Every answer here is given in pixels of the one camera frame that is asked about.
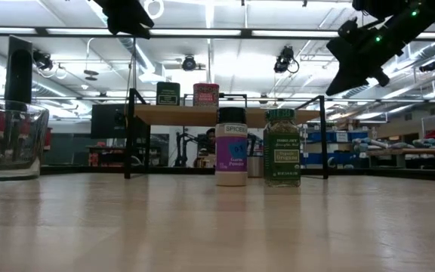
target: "black speaker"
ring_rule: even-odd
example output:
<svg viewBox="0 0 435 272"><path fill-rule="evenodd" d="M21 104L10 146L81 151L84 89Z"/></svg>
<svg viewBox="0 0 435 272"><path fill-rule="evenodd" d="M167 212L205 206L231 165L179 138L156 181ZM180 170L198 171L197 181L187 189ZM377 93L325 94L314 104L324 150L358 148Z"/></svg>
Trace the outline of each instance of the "black speaker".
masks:
<svg viewBox="0 0 435 272"><path fill-rule="evenodd" d="M32 43L9 36L5 100L31 103L32 64Z"/></svg>

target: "ceiling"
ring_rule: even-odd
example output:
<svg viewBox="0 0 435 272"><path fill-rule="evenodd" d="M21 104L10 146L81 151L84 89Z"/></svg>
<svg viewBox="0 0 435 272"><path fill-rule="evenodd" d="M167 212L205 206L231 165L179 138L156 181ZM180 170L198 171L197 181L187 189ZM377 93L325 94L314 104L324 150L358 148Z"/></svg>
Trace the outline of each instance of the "ceiling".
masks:
<svg viewBox="0 0 435 272"><path fill-rule="evenodd" d="M164 0L162 16L154 19L155 28L234 28L234 29L338 29L340 25L357 16L359 22L374 19L363 16L351 7L350 0L308 1L247 1L241 6L239 0ZM149 12L156 14L159 4L152 3ZM95 4L86 0L0 0L0 26L28 27L105 27ZM51 54L51 59L67 71L55 68L37 76L49 78L53 89L61 88L67 96L96 96L106 91L108 96L124 96L129 83L128 65L131 54L118 39L88 38L42 38L26 37L33 47ZM214 50L209 51L209 42ZM259 97L312 97L325 94L338 71L338 62L326 48L327 41L300 39L139 39L138 46L149 61L163 64L165 76L181 83L181 93L192 93L192 85L206 82L206 71L184 72L179 64L186 55L193 55L198 63L211 67L214 82L226 93L247 94ZM413 42L406 50L410 56L432 42ZM300 70L294 75L275 74L273 66L276 55L283 46L291 45L300 53ZM6 57L8 37L0 36L0 57ZM214 57L208 62L208 54ZM384 68L399 62L392 60ZM84 70L99 72L97 81L88 81ZM370 88L351 98L381 98L393 91L427 80L433 73L414 76L411 67L394 74L386 88ZM144 97L155 96L156 86L151 82L137 80L137 90ZM431 92L431 84L398 95L418 97ZM284 107L296 107L286 104Z"/></svg>

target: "spice bottle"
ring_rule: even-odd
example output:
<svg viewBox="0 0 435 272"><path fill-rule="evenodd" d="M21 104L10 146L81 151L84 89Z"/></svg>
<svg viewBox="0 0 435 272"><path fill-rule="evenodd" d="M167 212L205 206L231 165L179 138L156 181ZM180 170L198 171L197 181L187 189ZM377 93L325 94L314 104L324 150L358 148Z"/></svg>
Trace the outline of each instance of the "spice bottle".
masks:
<svg viewBox="0 0 435 272"><path fill-rule="evenodd" d="M270 187L300 186L300 133L295 111L266 112L264 129L264 178Z"/></svg>
<svg viewBox="0 0 435 272"><path fill-rule="evenodd" d="M246 185L247 149L246 110L240 107L222 107L217 110L216 185Z"/></svg>

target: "white label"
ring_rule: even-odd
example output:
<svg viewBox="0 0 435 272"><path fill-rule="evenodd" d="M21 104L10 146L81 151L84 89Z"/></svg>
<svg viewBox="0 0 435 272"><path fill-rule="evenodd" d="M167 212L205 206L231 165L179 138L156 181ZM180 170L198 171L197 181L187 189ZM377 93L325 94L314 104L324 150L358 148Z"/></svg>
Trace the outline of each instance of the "white label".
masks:
<svg viewBox="0 0 435 272"><path fill-rule="evenodd" d="M248 135L248 127L242 124L226 124L224 125L224 133Z"/></svg>
<svg viewBox="0 0 435 272"><path fill-rule="evenodd" d="M347 143L348 142L348 133L347 132L338 132L337 133L337 142L338 143Z"/></svg>

